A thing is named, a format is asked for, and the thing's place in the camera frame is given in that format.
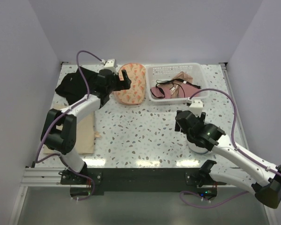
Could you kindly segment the tulip print mesh laundry bag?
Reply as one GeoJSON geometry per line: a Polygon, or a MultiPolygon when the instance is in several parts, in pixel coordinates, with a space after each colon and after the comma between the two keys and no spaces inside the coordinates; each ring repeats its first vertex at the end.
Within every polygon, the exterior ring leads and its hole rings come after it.
{"type": "Polygon", "coordinates": [[[115,99],[124,105],[139,105],[145,97],[146,69],[139,63],[128,63],[119,69],[120,79],[123,79],[122,70],[127,72],[131,80],[131,87],[128,90],[115,91],[115,99]]]}

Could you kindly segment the round white mesh laundry bag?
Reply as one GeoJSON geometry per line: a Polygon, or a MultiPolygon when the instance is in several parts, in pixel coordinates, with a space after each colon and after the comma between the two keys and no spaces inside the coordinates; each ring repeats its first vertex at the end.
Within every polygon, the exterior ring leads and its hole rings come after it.
{"type": "Polygon", "coordinates": [[[210,151],[208,151],[208,150],[205,149],[205,148],[196,146],[194,143],[187,142],[187,145],[188,145],[189,149],[190,149],[192,152],[196,153],[196,154],[199,154],[199,155],[208,155],[208,154],[211,153],[210,151]]]}

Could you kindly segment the black garment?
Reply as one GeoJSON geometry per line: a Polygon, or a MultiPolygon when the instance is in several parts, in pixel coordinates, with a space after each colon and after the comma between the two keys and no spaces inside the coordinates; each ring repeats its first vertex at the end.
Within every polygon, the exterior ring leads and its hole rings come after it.
{"type": "MultiPolygon", "coordinates": [[[[92,95],[94,79],[98,73],[83,67],[81,67],[81,70],[89,86],[90,95],[92,95]]],[[[59,96],[64,97],[69,105],[83,98],[87,94],[87,86],[80,71],[77,70],[74,73],[68,73],[61,81],[61,84],[55,89],[55,92],[59,96]]]]}

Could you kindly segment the white plastic basket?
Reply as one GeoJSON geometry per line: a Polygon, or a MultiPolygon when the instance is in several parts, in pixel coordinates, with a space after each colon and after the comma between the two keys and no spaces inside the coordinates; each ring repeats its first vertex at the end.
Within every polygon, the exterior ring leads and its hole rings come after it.
{"type": "Polygon", "coordinates": [[[148,98],[155,104],[185,103],[208,83],[198,63],[160,64],[146,67],[148,98]]]}

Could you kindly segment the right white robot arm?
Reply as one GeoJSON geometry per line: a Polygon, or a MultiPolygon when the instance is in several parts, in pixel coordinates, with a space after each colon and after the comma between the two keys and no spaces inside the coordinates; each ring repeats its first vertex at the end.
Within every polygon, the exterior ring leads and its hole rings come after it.
{"type": "Polygon", "coordinates": [[[221,128],[206,123],[205,115],[202,113],[197,117],[188,110],[177,111],[175,130],[186,135],[191,150],[213,152],[235,164],[236,168],[225,168],[214,160],[207,160],[195,176],[197,186],[212,181],[223,182],[252,193],[269,208],[278,208],[281,202],[281,164],[270,163],[234,144],[221,128]]]}

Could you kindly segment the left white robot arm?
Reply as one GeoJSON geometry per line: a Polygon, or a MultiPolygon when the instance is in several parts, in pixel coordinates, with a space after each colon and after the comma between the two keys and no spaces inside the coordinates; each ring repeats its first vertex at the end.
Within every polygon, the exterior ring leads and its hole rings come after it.
{"type": "Polygon", "coordinates": [[[86,84],[87,93],[68,107],[48,111],[40,146],[45,145],[52,150],[72,172],[72,180],[82,184],[87,180],[88,172],[86,163],[74,148],[77,124],[92,112],[102,108],[109,101],[112,92],[130,89],[131,80],[126,70],[123,69],[118,73],[113,67],[93,73],[90,82],[87,82],[84,75],[86,69],[79,67],[78,72],[86,84]]]}

